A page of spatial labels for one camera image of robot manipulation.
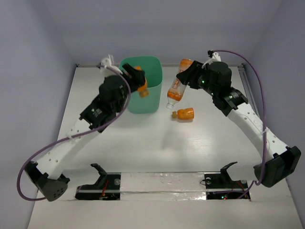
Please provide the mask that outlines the small orange bottle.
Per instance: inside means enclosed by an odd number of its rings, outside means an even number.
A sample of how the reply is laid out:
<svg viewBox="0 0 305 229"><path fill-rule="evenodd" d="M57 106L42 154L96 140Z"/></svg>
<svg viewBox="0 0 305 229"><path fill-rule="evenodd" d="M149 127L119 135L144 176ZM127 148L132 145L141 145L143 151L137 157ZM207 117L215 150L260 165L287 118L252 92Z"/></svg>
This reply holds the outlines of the small orange bottle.
<svg viewBox="0 0 305 229"><path fill-rule="evenodd" d="M186 109L179 109L177 111L173 111L172 118L179 119L179 120L193 120L194 119L194 109L186 108Z"/></svg>

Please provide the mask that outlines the small orange bottle barcode label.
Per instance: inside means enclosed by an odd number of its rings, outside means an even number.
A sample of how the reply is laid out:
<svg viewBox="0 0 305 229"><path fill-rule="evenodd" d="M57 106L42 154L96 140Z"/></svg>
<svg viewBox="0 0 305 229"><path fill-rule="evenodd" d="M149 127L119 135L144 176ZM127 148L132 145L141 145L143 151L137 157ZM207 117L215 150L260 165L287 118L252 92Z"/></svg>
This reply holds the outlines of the small orange bottle barcode label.
<svg viewBox="0 0 305 229"><path fill-rule="evenodd" d="M137 89L137 92L139 93L139 96L141 98L145 98L149 95L149 91L148 91L148 83L147 83L147 80L146 78L144 77L144 85L139 87Z"/></svg>

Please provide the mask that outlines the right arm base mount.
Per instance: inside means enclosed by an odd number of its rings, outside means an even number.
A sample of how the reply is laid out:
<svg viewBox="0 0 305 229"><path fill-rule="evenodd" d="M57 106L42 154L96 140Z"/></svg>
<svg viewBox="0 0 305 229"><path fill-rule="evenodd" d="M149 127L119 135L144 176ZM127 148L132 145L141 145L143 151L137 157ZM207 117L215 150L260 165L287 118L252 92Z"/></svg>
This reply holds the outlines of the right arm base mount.
<svg viewBox="0 0 305 229"><path fill-rule="evenodd" d="M219 172L204 174L200 184L206 188L207 200L250 200L249 186L245 180L232 180L227 170L237 162L231 162L220 169Z"/></svg>

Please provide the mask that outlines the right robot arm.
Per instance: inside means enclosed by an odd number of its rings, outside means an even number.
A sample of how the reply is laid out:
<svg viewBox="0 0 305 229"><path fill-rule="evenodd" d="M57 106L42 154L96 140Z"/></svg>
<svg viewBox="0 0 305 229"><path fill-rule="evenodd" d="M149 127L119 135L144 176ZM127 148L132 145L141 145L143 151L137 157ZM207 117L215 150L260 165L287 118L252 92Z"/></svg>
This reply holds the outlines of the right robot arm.
<svg viewBox="0 0 305 229"><path fill-rule="evenodd" d="M185 86L206 91L214 106L254 145L262 157L262 162L254 166L254 175L263 186L272 187L294 172L300 149L289 147L263 124L243 93L231 86L232 71L226 63L194 61L176 77Z"/></svg>

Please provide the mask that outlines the tall orange bottle white cap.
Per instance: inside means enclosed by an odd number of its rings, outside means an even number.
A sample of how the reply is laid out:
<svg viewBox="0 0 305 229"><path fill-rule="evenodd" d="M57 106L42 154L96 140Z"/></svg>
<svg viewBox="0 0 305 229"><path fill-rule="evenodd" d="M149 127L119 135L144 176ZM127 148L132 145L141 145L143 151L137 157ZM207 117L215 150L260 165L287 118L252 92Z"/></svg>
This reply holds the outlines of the tall orange bottle white cap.
<svg viewBox="0 0 305 229"><path fill-rule="evenodd" d="M182 73L183 71L185 71L187 68L191 66L192 63L193 61L190 59L182 59L179 64L178 73ZM168 103L166 107L168 109L172 110L174 106L181 101L185 89L186 89L186 85L183 85L181 81L177 77L175 77L172 86L169 88L167 92Z"/></svg>

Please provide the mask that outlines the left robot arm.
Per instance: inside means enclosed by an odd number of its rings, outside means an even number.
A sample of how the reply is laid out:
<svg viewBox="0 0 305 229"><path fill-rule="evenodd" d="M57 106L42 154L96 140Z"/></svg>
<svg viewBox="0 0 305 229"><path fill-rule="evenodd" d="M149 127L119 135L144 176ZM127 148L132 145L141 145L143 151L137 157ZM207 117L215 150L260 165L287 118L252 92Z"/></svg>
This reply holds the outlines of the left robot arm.
<svg viewBox="0 0 305 229"><path fill-rule="evenodd" d="M52 202L64 194L70 182L63 173L68 163L123 114L133 92L148 95L145 71L128 63L122 68L100 65L100 70L109 74L99 86L97 96L80 113L63 139L46 147L46 154L37 161L26 163L24 171L42 193L43 199Z"/></svg>

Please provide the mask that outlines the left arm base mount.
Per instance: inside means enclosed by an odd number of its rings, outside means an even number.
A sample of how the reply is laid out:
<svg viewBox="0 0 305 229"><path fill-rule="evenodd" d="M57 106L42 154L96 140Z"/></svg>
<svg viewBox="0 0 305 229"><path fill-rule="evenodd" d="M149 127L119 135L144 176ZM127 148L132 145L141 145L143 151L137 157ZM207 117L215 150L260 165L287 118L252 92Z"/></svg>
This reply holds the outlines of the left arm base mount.
<svg viewBox="0 0 305 229"><path fill-rule="evenodd" d="M107 173L96 163L91 164L91 167L98 171L98 179L94 184L78 186L75 198L77 200L120 200L122 174Z"/></svg>

